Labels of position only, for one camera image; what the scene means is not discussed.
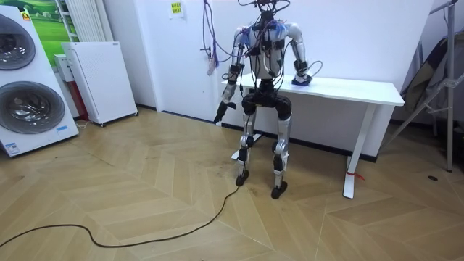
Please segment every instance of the herringbone floor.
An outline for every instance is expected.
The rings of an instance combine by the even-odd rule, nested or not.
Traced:
[[[272,140],[219,220],[190,236],[100,249],[77,228],[37,231],[0,260],[464,260],[464,175],[442,170],[427,132],[409,130],[341,196],[345,157],[292,144],[287,192],[270,198]],[[235,189],[240,132],[141,109],[17,159],[0,156],[0,241],[40,225],[88,226],[105,244],[173,236],[207,222]],[[438,181],[431,181],[433,175]]]

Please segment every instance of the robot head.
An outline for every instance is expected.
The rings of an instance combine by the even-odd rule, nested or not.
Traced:
[[[277,8],[277,3],[280,1],[284,1],[287,3],[286,6]],[[254,7],[258,7],[262,14],[271,13],[275,15],[277,12],[287,8],[290,5],[289,0],[255,0]]]

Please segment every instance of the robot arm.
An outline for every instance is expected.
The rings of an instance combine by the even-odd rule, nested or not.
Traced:
[[[242,43],[242,40],[244,37],[244,29],[246,28],[239,28],[237,29],[234,37],[234,43],[233,43],[233,51],[232,51],[232,63],[231,66],[229,67],[229,73],[228,73],[228,82],[227,86],[224,89],[223,95],[222,95],[222,101],[219,104],[219,108],[217,109],[217,114],[216,118],[214,120],[214,123],[218,123],[223,119],[223,116],[225,114],[225,111],[227,110],[227,107],[236,109],[237,106],[231,102],[231,99],[233,95],[235,94],[235,90],[237,88],[237,78],[239,77],[241,71],[244,68],[243,64],[243,53],[245,49],[245,45]]]
[[[310,84],[312,78],[307,74],[309,67],[306,62],[305,43],[303,42],[302,31],[299,29],[299,26],[294,23],[288,24],[286,27],[289,30],[289,37],[292,39],[291,48],[293,49],[295,58],[297,58],[294,63],[297,75],[292,83],[295,85],[307,86]]]

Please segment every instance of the washing machine door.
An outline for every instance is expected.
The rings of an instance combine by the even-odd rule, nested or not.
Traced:
[[[0,14],[0,70],[16,70],[29,65],[36,46],[29,33],[17,22]]]
[[[15,133],[37,134],[57,126],[65,103],[51,88],[20,81],[0,87],[0,126]]]

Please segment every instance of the washing machine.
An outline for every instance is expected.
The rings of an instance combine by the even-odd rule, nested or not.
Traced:
[[[0,143],[14,157],[78,134],[29,15],[0,6]]]

